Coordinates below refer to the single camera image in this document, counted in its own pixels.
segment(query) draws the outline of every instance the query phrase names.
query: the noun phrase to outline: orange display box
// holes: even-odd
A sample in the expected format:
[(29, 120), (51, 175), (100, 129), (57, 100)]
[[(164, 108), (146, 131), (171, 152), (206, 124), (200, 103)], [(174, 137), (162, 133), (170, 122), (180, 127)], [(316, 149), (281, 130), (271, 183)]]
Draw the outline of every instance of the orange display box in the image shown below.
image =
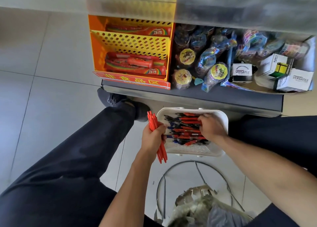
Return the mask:
[[(171, 84), (168, 82), (168, 73), (171, 64), (172, 39), (175, 31), (174, 23), (94, 15), (88, 15), (88, 19), (94, 61), (94, 74), (109, 81), (171, 89)], [(160, 26), (171, 27), (172, 34), (169, 37), (157, 37), (106, 32), (105, 28), (107, 24), (156, 26), (158, 28)], [(105, 57), (108, 52), (132, 53), (167, 59), (166, 76), (112, 72), (105, 68)]]

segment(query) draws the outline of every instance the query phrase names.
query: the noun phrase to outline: red sign with yellow text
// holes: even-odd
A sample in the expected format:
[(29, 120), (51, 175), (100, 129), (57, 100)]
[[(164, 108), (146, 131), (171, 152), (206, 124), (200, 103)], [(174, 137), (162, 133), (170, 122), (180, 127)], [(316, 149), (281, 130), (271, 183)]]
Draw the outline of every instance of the red sign with yellow text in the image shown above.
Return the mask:
[(166, 82), (162, 79), (156, 79), (151, 77), (138, 77), (128, 74), (120, 74), (120, 73), (110, 73), (110, 72), (93, 72), (98, 77), (101, 77), (105, 80), (115, 81), (115, 82), (125, 82), (125, 83), (133, 83), (144, 86), (158, 87), (163, 89), (171, 89), (171, 83)]

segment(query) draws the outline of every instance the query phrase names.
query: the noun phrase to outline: small product box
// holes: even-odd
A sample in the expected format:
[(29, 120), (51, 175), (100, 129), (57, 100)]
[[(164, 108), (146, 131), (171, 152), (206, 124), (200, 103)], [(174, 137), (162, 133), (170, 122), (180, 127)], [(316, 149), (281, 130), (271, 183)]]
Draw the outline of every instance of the small product box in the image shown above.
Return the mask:
[(279, 79), (275, 83), (276, 90), (289, 92), (304, 92), (308, 91), (310, 83), (313, 78), (313, 72), (307, 72), (292, 68), (289, 75), (285, 78)]
[(252, 82), (252, 64), (233, 63), (231, 66), (230, 82)]
[(279, 54), (273, 54), (263, 61), (259, 68), (259, 76), (266, 79), (277, 79), (289, 74), (291, 64), (287, 64), (287, 57)]

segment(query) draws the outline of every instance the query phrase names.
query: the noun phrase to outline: person's left hand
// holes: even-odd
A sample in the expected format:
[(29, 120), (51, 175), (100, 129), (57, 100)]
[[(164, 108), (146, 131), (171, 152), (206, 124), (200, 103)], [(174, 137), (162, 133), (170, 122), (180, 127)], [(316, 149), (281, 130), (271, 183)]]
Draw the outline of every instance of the person's left hand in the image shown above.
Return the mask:
[(141, 150), (149, 154), (151, 163), (154, 162), (156, 158), (156, 152), (161, 145), (161, 141), (163, 140), (165, 143), (166, 140), (166, 135), (163, 134), (165, 133), (167, 127), (161, 122), (158, 122), (158, 124), (159, 127), (153, 132), (150, 130), (149, 124), (147, 124), (142, 134)]

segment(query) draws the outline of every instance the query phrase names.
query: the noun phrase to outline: hand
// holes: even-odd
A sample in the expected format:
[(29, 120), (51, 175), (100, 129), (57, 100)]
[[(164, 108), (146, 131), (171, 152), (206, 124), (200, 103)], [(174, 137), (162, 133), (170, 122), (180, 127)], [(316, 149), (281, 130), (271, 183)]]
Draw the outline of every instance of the hand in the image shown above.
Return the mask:
[[(156, 152), (158, 151), (161, 141), (162, 134), (165, 133), (166, 126), (163, 123), (158, 122), (159, 127), (153, 132), (150, 130), (149, 124), (145, 126), (142, 134), (142, 145), (141, 150), (149, 154), (151, 163), (154, 162), (156, 158)], [(165, 143), (166, 135), (163, 135), (163, 141)]]
[(228, 135), (220, 120), (215, 115), (205, 113), (199, 116), (198, 120), (202, 122), (200, 132), (207, 140), (216, 142), (219, 136)]

